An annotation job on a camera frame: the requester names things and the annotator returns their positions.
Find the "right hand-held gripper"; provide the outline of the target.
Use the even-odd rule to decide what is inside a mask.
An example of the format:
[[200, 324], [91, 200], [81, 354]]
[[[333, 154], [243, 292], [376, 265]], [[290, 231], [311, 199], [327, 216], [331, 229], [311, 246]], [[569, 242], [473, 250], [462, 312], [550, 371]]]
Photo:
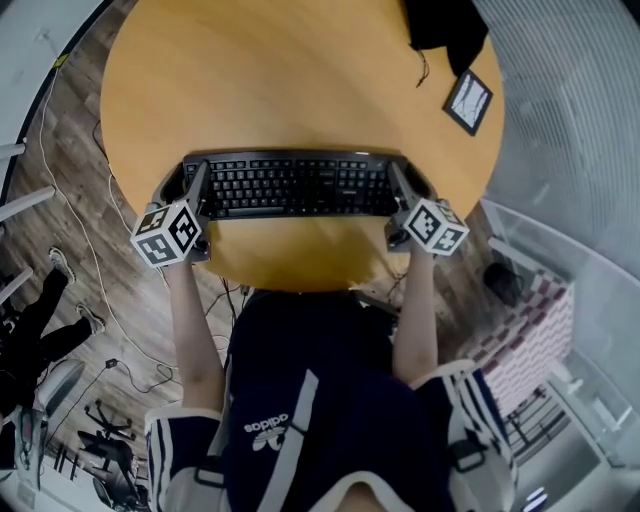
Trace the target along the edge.
[[[410, 251], [415, 242], [423, 251], [450, 256], [469, 234], [469, 228], [444, 202], [436, 202], [431, 182], [412, 162], [404, 170], [391, 161], [387, 166], [391, 193], [398, 212], [385, 226], [387, 250], [395, 253]], [[420, 199], [415, 204], [415, 194]]]

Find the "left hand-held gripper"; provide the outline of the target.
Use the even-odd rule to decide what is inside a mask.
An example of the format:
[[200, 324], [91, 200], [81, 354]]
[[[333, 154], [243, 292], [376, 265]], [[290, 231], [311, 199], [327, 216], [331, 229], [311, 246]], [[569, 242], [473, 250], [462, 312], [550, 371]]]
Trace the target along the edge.
[[158, 269], [184, 261], [199, 263], [211, 259], [208, 219], [199, 215], [201, 203], [208, 195], [210, 174], [209, 163], [202, 160], [186, 193], [184, 169], [176, 166], [156, 187], [130, 236], [132, 245], [149, 267]]

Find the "black keyboard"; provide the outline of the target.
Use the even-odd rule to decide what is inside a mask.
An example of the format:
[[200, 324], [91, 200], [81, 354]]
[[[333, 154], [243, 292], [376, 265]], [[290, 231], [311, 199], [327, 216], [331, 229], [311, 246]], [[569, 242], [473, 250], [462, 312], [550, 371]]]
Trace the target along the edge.
[[210, 170], [198, 212], [212, 221], [287, 217], [377, 216], [397, 211], [387, 171], [399, 155], [338, 150], [269, 149], [188, 155], [185, 181], [200, 162]]

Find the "person's left forearm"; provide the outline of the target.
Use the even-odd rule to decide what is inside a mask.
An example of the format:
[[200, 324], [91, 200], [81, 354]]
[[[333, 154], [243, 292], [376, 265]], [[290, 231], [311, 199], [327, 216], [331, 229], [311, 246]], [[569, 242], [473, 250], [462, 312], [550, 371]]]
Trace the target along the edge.
[[182, 404], [221, 412], [225, 375], [192, 265], [187, 261], [170, 265], [164, 275], [170, 289], [173, 341], [183, 385]]

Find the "person's right forearm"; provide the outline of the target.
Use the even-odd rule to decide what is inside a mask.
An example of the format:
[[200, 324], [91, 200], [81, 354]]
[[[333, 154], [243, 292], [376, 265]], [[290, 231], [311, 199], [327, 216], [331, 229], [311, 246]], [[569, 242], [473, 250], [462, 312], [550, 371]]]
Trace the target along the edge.
[[408, 385], [438, 366], [434, 259], [415, 242], [411, 244], [392, 365], [394, 376]]

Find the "black framed white picture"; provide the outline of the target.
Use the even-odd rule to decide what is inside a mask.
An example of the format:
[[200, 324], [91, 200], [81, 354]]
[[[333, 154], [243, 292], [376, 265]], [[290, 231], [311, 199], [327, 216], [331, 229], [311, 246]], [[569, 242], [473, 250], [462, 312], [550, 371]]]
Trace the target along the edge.
[[467, 134], [475, 136], [489, 108], [493, 92], [471, 70], [453, 86], [442, 109]]

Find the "white framed glass table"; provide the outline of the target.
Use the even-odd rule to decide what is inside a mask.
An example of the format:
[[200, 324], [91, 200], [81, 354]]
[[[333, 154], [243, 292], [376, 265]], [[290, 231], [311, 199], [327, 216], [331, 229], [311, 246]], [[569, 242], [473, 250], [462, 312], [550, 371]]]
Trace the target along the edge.
[[481, 205], [492, 249], [569, 285], [569, 352], [549, 387], [603, 461], [640, 470], [640, 280], [540, 221], [488, 199]]

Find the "black bag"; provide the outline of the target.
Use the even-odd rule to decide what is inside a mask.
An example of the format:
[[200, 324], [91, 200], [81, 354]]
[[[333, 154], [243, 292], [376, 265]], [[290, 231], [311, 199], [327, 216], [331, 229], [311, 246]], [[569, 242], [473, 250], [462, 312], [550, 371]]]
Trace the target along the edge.
[[483, 272], [483, 283], [503, 304], [515, 308], [524, 292], [524, 279], [502, 263], [490, 264]]

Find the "white window blinds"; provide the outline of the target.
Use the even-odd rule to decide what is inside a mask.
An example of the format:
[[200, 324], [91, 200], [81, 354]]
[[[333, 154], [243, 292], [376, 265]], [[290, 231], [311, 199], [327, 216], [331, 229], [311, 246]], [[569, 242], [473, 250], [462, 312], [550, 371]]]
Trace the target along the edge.
[[491, 198], [582, 240], [640, 236], [640, 26], [622, 0], [476, 0], [505, 132]]

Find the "pink checkered box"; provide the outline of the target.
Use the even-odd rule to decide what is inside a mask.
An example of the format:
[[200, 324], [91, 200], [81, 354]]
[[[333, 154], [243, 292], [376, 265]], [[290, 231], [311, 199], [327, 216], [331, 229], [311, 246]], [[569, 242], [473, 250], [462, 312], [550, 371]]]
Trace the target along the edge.
[[468, 356], [481, 367], [501, 414], [506, 417], [544, 384], [554, 363], [570, 351], [574, 287], [539, 271], [517, 306]]

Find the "person's navy white shirt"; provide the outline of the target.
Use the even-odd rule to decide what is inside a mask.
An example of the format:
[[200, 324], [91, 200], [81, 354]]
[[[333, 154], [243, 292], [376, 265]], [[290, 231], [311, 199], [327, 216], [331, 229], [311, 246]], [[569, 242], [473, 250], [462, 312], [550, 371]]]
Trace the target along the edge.
[[[355, 485], [387, 512], [510, 512], [518, 471], [483, 373], [469, 360], [408, 385], [352, 298], [268, 293], [236, 323], [223, 410], [146, 418], [152, 512], [336, 512]], [[457, 472], [469, 439], [485, 464]], [[216, 464], [224, 487], [194, 481]]]

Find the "grey office chair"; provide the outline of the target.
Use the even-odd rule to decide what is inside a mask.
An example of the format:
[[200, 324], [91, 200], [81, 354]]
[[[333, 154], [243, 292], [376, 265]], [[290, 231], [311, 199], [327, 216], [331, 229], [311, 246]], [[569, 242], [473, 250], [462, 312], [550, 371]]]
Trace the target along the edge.
[[85, 363], [75, 359], [60, 361], [37, 387], [36, 401], [40, 409], [51, 417], [80, 380]]

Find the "black office chair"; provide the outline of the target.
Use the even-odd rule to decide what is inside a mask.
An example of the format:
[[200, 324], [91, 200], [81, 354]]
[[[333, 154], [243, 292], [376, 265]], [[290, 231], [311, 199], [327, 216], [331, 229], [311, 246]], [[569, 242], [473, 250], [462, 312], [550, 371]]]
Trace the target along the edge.
[[84, 412], [98, 426], [95, 433], [78, 432], [81, 451], [102, 461], [87, 469], [98, 499], [113, 512], [150, 512], [148, 490], [138, 482], [132, 420], [104, 407], [100, 399], [87, 404]]

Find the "black drawstring pouch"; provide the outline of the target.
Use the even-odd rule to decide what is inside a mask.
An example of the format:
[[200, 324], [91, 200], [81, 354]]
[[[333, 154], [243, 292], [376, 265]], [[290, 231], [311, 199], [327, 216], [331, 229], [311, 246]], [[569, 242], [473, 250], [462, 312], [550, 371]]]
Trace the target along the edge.
[[460, 78], [483, 49], [489, 29], [473, 0], [403, 0], [410, 47], [423, 63], [419, 88], [429, 75], [425, 50], [444, 47], [452, 73]]

